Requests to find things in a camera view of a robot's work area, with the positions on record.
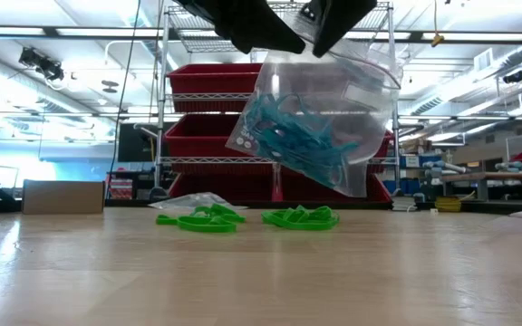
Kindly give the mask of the ceiling light strip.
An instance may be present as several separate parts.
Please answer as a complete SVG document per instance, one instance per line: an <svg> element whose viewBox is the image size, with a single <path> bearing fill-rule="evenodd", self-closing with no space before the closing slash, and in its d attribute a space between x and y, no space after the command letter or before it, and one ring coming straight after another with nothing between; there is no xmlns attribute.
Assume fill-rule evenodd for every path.
<svg viewBox="0 0 522 326"><path fill-rule="evenodd" d="M486 33L486 34L463 34L452 33L443 35L448 40L455 41L501 41L514 42L522 41L522 34L503 34L503 33Z"/></svg>
<svg viewBox="0 0 522 326"><path fill-rule="evenodd" d="M0 36L91 36L91 37L153 37L160 32L158 28L124 28L124 27L30 27L30 26L0 26Z"/></svg>

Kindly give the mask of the small parts drawer cabinet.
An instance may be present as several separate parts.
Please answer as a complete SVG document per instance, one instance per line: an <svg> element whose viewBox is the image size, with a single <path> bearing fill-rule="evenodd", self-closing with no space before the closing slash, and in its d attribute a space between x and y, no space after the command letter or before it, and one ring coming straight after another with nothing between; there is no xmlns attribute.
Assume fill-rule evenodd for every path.
<svg viewBox="0 0 522 326"><path fill-rule="evenodd" d="M133 199L133 182L127 178L111 178L108 183L109 199Z"/></svg>

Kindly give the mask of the black monitor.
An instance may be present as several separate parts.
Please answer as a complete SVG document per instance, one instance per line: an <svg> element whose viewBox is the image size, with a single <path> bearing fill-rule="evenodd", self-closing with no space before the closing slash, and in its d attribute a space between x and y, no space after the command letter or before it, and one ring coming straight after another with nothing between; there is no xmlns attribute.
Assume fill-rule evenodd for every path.
<svg viewBox="0 0 522 326"><path fill-rule="evenodd" d="M152 162L156 157L157 141L141 127L134 128L133 123L120 125L117 160L122 163Z"/></svg>

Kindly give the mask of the small cardboard box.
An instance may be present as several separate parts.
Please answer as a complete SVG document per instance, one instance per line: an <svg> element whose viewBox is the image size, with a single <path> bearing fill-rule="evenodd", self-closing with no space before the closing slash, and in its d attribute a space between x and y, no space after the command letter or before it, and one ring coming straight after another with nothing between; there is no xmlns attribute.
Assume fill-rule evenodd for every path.
<svg viewBox="0 0 522 326"><path fill-rule="evenodd" d="M104 209L103 181L26 180L23 190L24 215L91 215Z"/></svg>

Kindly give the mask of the green rubber band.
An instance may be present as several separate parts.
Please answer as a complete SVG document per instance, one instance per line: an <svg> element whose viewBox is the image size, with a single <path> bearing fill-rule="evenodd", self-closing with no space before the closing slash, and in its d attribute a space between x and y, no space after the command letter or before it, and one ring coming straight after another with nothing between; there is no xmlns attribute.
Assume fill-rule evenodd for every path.
<svg viewBox="0 0 522 326"><path fill-rule="evenodd" d="M334 212L329 206L320 206L314 210L297 206L296 208L288 208L285 211L283 219L287 222L303 224L303 223L326 223L335 219Z"/></svg>
<svg viewBox="0 0 522 326"><path fill-rule="evenodd" d="M172 218L158 215L157 225L175 225L178 228L199 233L234 233L237 225L222 217L179 216Z"/></svg>
<svg viewBox="0 0 522 326"><path fill-rule="evenodd" d="M275 212L263 212L261 214L262 221L265 224L276 225L282 227L284 229L289 230L298 230L298 231L324 231L330 230L337 226L339 223L339 218L330 218L326 221L317 221L317 222L289 222L284 218L279 217L277 215L277 211Z"/></svg>
<svg viewBox="0 0 522 326"><path fill-rule="evenodd" d="M210 218L216 221L224 220L229 223L246 222L246 218L244 216L241 216L234 210L220 204L212 204L211 206L198 206L192 211L190 215L195 217Z"/></svg>

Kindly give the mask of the wooden workbench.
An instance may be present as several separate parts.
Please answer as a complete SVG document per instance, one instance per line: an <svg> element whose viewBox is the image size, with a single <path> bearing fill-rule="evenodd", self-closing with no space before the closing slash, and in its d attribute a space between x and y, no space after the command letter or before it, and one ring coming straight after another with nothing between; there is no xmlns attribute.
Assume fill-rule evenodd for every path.
<svg viewBox="0 0 522 326"><path fill-rule="evenodd" d="M489 180L519 180L522 181L522 173L515 172L474 172L468 174L447 175L441 178L443 182L443 193L447 195L451 189L452 182L476 181L477 199L488 201Z"/></svg>

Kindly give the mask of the black ceiling fixture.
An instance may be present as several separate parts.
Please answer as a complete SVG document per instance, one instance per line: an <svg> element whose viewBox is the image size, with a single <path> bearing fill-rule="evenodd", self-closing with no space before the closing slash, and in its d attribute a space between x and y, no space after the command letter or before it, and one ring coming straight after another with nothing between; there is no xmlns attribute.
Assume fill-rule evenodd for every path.
<svg viewBox="0 0 522 326"><path fill-rule="evenodd" d="M47 81L61 81L64 78L62 65L37 52L34 48L24 47L18 62L26 68L34 68L35 71L42 74Z"/></svg>

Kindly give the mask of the blue storage crate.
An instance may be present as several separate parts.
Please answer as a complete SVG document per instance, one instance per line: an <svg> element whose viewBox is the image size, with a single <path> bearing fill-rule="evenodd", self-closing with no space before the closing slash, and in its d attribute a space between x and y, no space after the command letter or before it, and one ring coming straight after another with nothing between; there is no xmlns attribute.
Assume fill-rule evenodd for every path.
<svg viewBox="0 0 522 326"><path fill-rule="evenodd" d="M428 162L441 161L441 156L404 155L400 156L402 168L424 168Z"/></svg>

